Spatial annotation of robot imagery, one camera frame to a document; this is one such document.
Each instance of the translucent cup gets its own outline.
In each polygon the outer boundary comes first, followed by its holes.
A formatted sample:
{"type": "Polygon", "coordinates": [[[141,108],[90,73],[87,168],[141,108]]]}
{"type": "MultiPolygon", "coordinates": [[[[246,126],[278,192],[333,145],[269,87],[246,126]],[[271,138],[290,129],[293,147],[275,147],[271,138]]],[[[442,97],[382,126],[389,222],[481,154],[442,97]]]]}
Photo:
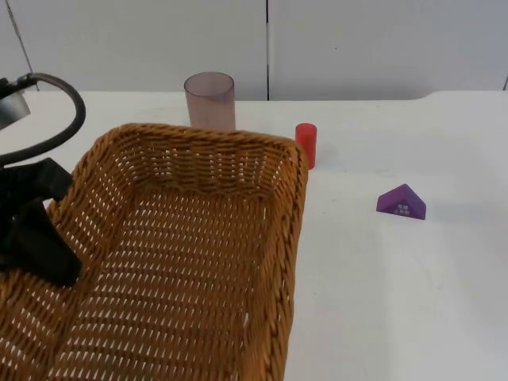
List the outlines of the translucent cup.
{"type": "Polygon", "coordinates": [[[227,74],[208,71],[192,75],[185,84],[190,125],[234,131],[235,82],[227,74]]]}

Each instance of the white wall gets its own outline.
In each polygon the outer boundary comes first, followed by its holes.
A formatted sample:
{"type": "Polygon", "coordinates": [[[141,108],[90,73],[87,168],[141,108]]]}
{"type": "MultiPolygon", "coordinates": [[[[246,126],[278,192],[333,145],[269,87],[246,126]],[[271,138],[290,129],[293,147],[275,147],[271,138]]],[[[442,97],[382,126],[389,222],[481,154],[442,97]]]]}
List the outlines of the white wall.
{"type": "Polygon", "coordinates": [[[10,24],[6,5],[0,2],[0,78],[14,80],[28,71],[29,67],[10,24]]]}
{"type": "Polygon", "coordinates": [[[266,99],[265,0],[10,0],[36,71],[80,90],[181,91],[224,71],[266,99]]]}
{"type": "Polygon", "coordinates": [[[271,0],[271,99],[500,90],[507,0],[271,0]]]}

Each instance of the black cable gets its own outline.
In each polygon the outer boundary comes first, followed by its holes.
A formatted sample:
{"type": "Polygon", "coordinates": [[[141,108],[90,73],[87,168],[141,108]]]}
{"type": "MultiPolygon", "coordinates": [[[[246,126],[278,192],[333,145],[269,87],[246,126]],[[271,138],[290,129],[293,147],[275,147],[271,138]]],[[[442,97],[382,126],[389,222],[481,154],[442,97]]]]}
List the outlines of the black cable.
{"type": "Polygon", "coordinates": [[[19,161],[30,159],[34,156],[39,156],[47,151],[62,145],[67,140],[71,139],[85,122],[85,116],[87,111],[85,108],[85,102],[79,95],[78,91],[65,81],[60,78],[56,78],[52,75],[42,73],[31,73],[19,78],[14,86],[18,89],[25,89],[27,87],[35,85],[37,82],[46,82],[54,87],[58,87],[71,97],[76,108],[76,115],[72,123],[61,133],[58,133],[54,137],[47,139],[41,143],[35,144],[32,147],[24,148],[16,152],[6,153],[0,155],[0,167],[4,167],[9,164],[14,164],[19,161]]]}

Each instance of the purple triangular prism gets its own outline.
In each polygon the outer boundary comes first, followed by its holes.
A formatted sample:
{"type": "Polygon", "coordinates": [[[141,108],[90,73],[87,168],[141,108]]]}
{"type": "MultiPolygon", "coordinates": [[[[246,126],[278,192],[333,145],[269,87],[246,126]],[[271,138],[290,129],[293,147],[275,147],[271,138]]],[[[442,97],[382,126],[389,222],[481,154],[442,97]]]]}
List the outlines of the purple triangular prism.
{"type": "Polygon", "coordinates": [[[378,212],[425,220],[427,205],[407,184],[390,190],[378,198],[378,212]]]}

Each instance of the red block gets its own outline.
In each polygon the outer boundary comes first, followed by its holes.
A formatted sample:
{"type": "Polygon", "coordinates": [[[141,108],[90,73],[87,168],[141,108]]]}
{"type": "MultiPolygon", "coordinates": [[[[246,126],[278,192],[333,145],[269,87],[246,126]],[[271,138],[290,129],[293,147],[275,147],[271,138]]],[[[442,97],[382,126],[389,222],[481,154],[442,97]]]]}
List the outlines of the red block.
{"type": "Polygon", "coordinates": [[[301,123],[296,126],[296,138],[298,144],[307,154],[309,169],[314,168],[316,164],[316,140],[318,139],[318,129],[310,123],[301,123]]]}

